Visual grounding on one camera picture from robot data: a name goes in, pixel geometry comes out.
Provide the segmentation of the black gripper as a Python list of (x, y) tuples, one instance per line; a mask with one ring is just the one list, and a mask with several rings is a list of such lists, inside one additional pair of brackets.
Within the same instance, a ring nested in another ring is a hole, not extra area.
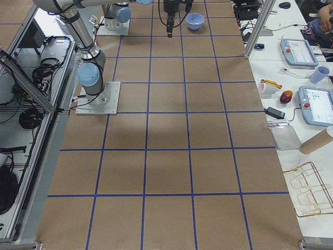
[[(193, 0), (164, 0), (163, 10), (166, 13), (176, 13), (179, 11), (180, 4), (185, 4), (185, 13), (189, 13), (192, 8)], [(168, 14), (166, 21), (166, 33), (168, 38), (173, 36), (174, 15)]]

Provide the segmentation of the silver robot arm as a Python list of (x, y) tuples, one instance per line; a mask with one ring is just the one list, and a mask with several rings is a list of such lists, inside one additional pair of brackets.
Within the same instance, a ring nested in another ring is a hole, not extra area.
[[(117, 2), (103, 5), (103, 16), (99, 24), (95, 25), (94, 34), (99, 36), (122, 36), (128, 35), (131, 19), (130, 1)], [(185, 15), (179, 24), (175, 24), (176, 14), (180, 5), (185, 5)], [(160, 22), (165, 26), (167, 37), (173, 36), (173, 29), (179, 27), (190, 13), (193, 1), (158, 1), (157, 10)]]
[(76, 75), (85, 90), (86, 99), (93, 107), (105, 106), (111, 97), (103, 80), (106, 56), (96, 45), (95, 38), (89, 34), (79, 9), (101, 6), (106, 19), (113, 18), (119, 23), (125, 23), (131, 17), (128, 1), (34, 1), (34, 4), (50, 15), (59, 15), (65, 23), (83, 62)]

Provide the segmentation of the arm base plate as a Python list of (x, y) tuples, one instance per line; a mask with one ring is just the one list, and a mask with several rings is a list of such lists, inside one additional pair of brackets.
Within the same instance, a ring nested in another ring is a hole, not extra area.
[(79, 98), (76, 115), (116, 115), (120, 96), (121, 82), (104, 83), (103, 92), (95, 99), (93, 96)]
[(116, 19), (105, 19), (101, 16), (102, 25), (97, 31), (97, 36), (127, 36), (129, 33), (130, 20), (119, 23)]

